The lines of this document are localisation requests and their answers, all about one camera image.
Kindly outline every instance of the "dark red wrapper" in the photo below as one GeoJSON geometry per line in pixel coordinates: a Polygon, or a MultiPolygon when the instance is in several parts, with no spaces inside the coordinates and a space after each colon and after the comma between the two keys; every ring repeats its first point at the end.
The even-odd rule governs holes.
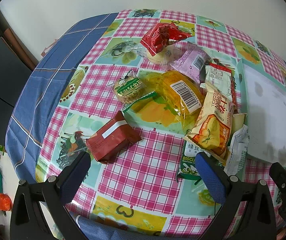
{"type": "Polygon", "coordinates": [[[139,134],[126,122],[121,111],[108,121],[100,130],[86,140],[86,145],[93,157],[103,164],[108,164],[129,143],[142,140],[139,134]]]}
{"type": "Polygon", "coordinates": [[[147,48],[152,56],[155,56],[164,47],[189,37],[192,36],[180,31],[174,23],[158,23],[143,36],[141,44],[147,48]]]}

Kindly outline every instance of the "red plastic bag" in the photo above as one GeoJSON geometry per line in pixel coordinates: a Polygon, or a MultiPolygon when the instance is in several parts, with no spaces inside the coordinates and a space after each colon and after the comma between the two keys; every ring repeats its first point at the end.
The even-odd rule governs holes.
{"type": "Polygon", "coordinates": [[[155,56],[164,47],[189,37],[190,34],[180,31],[174,23],[158,23],[143,36],[140,43],[152,56],[155,56]]]}
{"type": "Polygon", "coordinates": [[[12,200],[7,194],[0,193],[0,210],[11,211],[12,210],[12,200]]]}

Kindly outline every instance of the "brown snack package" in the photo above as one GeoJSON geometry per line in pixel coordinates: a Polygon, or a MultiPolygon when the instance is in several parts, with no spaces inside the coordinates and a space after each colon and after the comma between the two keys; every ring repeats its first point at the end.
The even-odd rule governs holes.
{"type": "Polygon", "coordinates": [[[201,112],[193,129],[184,139],[207,150],[225,166],[234,104],[211,83],[206,81],[205,84],[207,94],[201,112]]]}
{"type": "Polygon", "coordinates": [[[139,134],[126,122],[121,111],[108,121],[100,130],[86,140],[93,157],[100,163],[108,164],[129,143],[142,140],[139,134]]]}

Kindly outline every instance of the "white label strip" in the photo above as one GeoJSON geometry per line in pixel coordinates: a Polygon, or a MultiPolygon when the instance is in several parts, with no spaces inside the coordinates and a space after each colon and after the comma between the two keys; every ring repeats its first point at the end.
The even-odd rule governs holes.
{"type": "Polygon", "coordinates": [[[126,120],[116,122],[102,134],[103,138],[106,139],[107,136],[109,136],[112,132],[114,132],[118,127],[125,124],[127,124],[126,120]]]}

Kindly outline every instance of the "blue gripper pad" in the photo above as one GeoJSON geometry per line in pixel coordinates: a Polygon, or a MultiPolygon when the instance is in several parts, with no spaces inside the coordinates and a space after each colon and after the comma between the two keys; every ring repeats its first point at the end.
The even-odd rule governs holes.
{"type": "Polygon", "coordinates": [[[195,156],[195,168],[200,174],[214,201],[223,205],[226,200],[226,189],[201,154],[195,156]]]}
{"type": "Polygon", "coordinates": [[[86,153],[77,163],[77,165],[73,167],[70,175],[60,186],[60,199],[63,205],[72,202],[90,166],[91,156],[89,153],[86,153]]]}

